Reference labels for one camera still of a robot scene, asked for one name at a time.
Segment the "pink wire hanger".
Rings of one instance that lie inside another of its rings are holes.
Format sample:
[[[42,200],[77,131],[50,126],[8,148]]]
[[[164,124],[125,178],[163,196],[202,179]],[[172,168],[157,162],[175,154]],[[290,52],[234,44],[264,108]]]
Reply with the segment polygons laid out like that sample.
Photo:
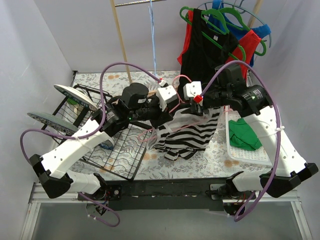
[[[172,86],[174,86],[174,82],[175,82],[179,77],[184,77],[184,78],[186,78],[190,83],[192,82],[192,80],[191,80],[188,76],[186,76],[186,75],[184,75],[184,74],[180,74],[180,75],[177,75],[177,76],[173,79],[173,81],[172,81]],[[157,92],[156,90],[150,91],[147,96],[148,96],[148,97],[151,97],[152,95],[156,94],[156,92]],[[179,105],[183,102],[181,99],[180,99],[179,101],[180,101],[180,102],[179,102],[179,104],[177,105],[178,107],[179,107]],[[230,111],[231,111],[231,109],[226,109],[226,106],[224,106],[224,107],[223,107],[223,112],[222,112],[222,114],[228,113],[228,112],[230,112]],[[190,127],[190,126],[199,125],[199,124],[204,123],[205,120],[206,120],[206,119],[202,119],[201,121],[192,122],[192,123],[191,123],[190,120],[187,121],[187,119],[186,119],[186,121],[184,121],[184,122],[183,122],[182,120],[180,120],[180,121],[178,122],[178,125],[180,126],[180,128],[170,128],[170,131],[173,133],[173,132],[176,132],[176,131],[179,131],[179,130],[188,128],[188,127]],[[150,140],[152,140],[152,139],[157,138],[157,136],[154,136],[154,137],[150,137],[150,138],[145,138],[144,140],[141,139],[141,136],[142,136],[142,135],[144,135],[144,134],[146,134],[146,133],[148,133],[148,132],[152,132],[153,130],[154,130],[154,128],[147,129],[147,130],[143,131],[140,135],[138,135],[137,140],[138,140],[139,142],[148,142],[148,141],[150,141]]]

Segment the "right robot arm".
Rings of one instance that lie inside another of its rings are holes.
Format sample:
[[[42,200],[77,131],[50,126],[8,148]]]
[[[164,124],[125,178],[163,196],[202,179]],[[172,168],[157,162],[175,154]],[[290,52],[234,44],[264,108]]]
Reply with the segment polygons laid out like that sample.
[[[237,222],[250,213],[265,193],[279,198],[309,179],[319,169],[308,163],[296,150],[281,124],[278,107],[263,83],[248,87],[242,76],[241,66],[249,64],[233,60],[220,65],[205,88],[199,81],[183,87],[183,94],[190,100],[191,112],[201,114],[213,107],[229,106],[238,112],[251,127],[262,144],[272,168],[266,173],[237,172],[225,180],[225,185],[213,190],[220,196],[237,199],[249,191],[253,204],[244,210],[243,204],[235,213]]]

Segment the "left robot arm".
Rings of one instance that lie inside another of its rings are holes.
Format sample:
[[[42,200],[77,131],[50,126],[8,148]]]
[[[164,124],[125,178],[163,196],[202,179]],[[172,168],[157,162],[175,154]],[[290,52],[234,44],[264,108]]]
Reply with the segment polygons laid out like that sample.
[[[148,97],[148,88],[141,83],[131,83],[120,96],[102,103],[92,117],[72,136],[55,149],[29,158],[39,182],[50,199],[68,192],[91,195],[95,200],[106,196],[107,185],[98,173],[71,171],[71,166],[96,146],[112,141],[113,136],[126,129],[134,120],[158,120],[177,99],[172,85],[163,84]]]

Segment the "black white striped tank top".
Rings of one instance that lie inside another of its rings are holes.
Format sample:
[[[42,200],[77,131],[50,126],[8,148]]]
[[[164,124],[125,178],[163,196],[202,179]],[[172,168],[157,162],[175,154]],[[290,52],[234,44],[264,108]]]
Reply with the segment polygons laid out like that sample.
[[[155,128],[151,137],[156,137],[147,142],[149,149],[164,153],[164,157],[171,161],[176,161],[179,157],[185,160],[190,159],[198,151],[205,151],[218,126],[218,120],[223,112],[222,107],[211,108],[207,114],[198,116],[184,113],[183,109],[175,112],[173,120]],[[170,129],[181,128],[178,124],[191,121],[204,123],[186,127],[184,129],[171,132]]]

